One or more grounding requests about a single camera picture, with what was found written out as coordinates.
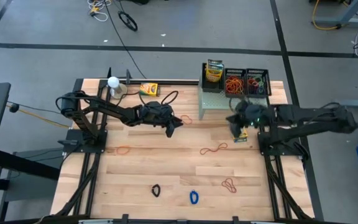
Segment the wooden table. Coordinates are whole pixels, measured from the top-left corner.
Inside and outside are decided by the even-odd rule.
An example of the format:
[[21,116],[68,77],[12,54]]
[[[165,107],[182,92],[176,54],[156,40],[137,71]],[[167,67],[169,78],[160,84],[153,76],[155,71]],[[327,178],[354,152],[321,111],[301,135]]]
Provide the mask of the wooden table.
[[[98,79],[84,79],[82,90],[96,95],[98,83]],[[271,84],[270,103],[287,103],[283,82]],[[129,93],[138,89],[138,85],[131,85]],[[115,118],[108,118],[108,142],[101,156],[91,217],[121,218],[126,213],[129,218],[136,219],[232,220],[233,216],[238,216],[240,220],[273,220],[257,130],[249,128],[248,141],[234,143],[225,120],[232,114],[229,110],[207,111],[199,121],[197,86],[163,85],[160,97],[145,96],[144,100],[160,101],[173,90],[179,91],[178,98],[172,103],[175,116],[188,115],[193,122],[176,129],[172,138],[167,138],[165,129],[159,127],[140,125],[130,128]],[[120,106],[139,104],[139,97],[135,95],[125,97]],[[201,148],[216,149],[223,142],[227,143],[227,149],[200,154]],[[130,151],[123,154],[127,149],[119,148],[121,146],[130,147]],[[66,159],[51,214],[58,212],[76,190],[83,157],[84,154],[73,153]],[[282,156],[282,165],[288,191],[305,213],[313,217],[302,162],[295,156]],[[235,194],[221,185],[228,177],[234,180]],[[161,186],[158,198],[150,192],[154,184]],[[196,205],[190,203],[192,190],[200,195]],[[276,192],[280,216],[284,217],[282,197],[277,188]],[[82,213],[85,201],[81,206]]]

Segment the black rubber band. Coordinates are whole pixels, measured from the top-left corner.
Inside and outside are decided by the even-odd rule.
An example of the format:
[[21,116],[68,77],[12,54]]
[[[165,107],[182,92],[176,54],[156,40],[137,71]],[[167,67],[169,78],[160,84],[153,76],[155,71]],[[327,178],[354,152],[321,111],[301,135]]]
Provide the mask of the black rubber band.
[[160,193],[161,193],[161,187],[156,184],[152,187],[152,194],[155,196],[155,197],[158,197],[160,196]]

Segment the gray floor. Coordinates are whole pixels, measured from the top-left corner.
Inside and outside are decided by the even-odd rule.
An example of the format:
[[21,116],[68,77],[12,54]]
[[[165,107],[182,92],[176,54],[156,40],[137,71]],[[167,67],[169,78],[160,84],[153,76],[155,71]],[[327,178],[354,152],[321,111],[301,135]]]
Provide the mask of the gray floor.
[[[288,51],[352,53],[351,41],[358,28],[316,30],[310,24],[313,5],[307,0],[276,2]],[[0,0],[0,10],[4,3]],[[145,6],[129,2],[123,5],[139,25],[136,33],[126,29],[118,21],[114,6],[110,6],[126,45],[280,50],[269,0],[151,0]],[[90,18],[87,10],[85,1],[13,0],[0,21],[0,43],[120,45],[111,24]],[[322,3],[318,15],[343,10],[343,5]],[[290,99],[281,56],[178,52],[132,55],[149,78],[198,78],[201,63],[208,58],[224,60],[226,67],[266,68],[272,80],[285,82]],[[358,59],[290,57],[290,64],[301,106],[320,107],[332,99],[358,99]],[[54,110],[55,98],[71,91],[76,78],[105,77],[108,67],[113,68],[113,75],[122,76],[128,68],[133,77],[140,77],[125,52],[0,49],[0,82],[12,84],[9,100],[39,108]],[[358,121],[358,110],[352,111]],[[38,114],[70,124],[57,114]],[[65,133],[62,128],[6,111],[0,128],[0,149],[13,152],[58,147],[57,140]],[[350,135],[310,136],[309,143],[324,219],[358,223],[358,130]],[[49,212],[51,203],[51,198],[16,202],[9,207],[7,220],[41,217]]]

